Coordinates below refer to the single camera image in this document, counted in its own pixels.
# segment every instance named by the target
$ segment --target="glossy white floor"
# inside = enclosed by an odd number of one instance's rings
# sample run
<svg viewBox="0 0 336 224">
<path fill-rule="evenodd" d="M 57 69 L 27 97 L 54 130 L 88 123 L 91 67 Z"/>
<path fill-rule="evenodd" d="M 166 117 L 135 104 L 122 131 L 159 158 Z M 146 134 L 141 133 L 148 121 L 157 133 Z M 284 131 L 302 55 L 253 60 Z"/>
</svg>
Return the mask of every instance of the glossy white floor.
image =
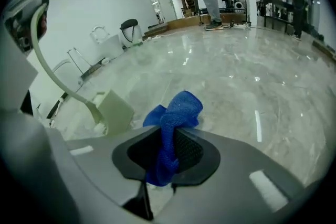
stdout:
<svg viewBox="0 0 336 224">
<path fill-rule="evenodd" d="M 188 90 L 204 106 L 197 128 L 251 144 L 305 185 L 320 178 L 336 147 L 336 75 L 309 37 L 300 42 L 254 28 L 180 31 L 129 49 L 79 93 L 89 98 L 112 88 L 134 108 L 130 127 L 137 128 L 155 106 Z M 88 110 L 73 99 L 61 107 L 56 127 L 66 140 L 96 135 Z"/>
</svg>

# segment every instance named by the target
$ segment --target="sneaker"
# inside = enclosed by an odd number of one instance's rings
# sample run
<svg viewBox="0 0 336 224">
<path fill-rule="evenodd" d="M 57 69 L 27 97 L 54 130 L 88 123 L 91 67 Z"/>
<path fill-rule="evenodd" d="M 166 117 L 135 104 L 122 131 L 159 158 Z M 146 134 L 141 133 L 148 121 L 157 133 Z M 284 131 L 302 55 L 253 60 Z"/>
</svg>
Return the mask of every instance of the sneaker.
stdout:
<svg viewBox="0 0 336 224">
<path fill-rule="evenodd" d="M 204 27 L 207 31 L 222 30 L 224 29 L 222 22 L 212 21 L 211 24 Z"/>
<path fill-rule="evenodd" d="M 301 40 L 301 37 L 298 37 L 297 35 L 290 35 L 291 37 L 295 38 L 296 40 Z"/>
</svg>

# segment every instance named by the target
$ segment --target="blue cloth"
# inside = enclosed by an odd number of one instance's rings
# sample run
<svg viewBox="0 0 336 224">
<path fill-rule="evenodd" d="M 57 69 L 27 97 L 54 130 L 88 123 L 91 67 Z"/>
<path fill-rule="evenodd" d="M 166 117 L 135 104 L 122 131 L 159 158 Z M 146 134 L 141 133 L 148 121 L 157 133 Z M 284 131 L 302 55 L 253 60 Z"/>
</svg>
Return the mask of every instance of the blue cloth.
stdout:
<svg viewBox="0 0 336 224">
<path fill-rule="evenodd" d="M 171 182 L 179 168 L 175 156 L 173 134 L 175 127 L 196 127 L 197 117 L 203 105 L 196 96 L 188 91 L 178 93 L 167 108 L 158 105 L 143 122 L 143 127 L 159 125 L 161 127 L 162 147 L 156 163 L 146 174 L 146 181 L 156 186 L 165 186 Z"/>
</svg>

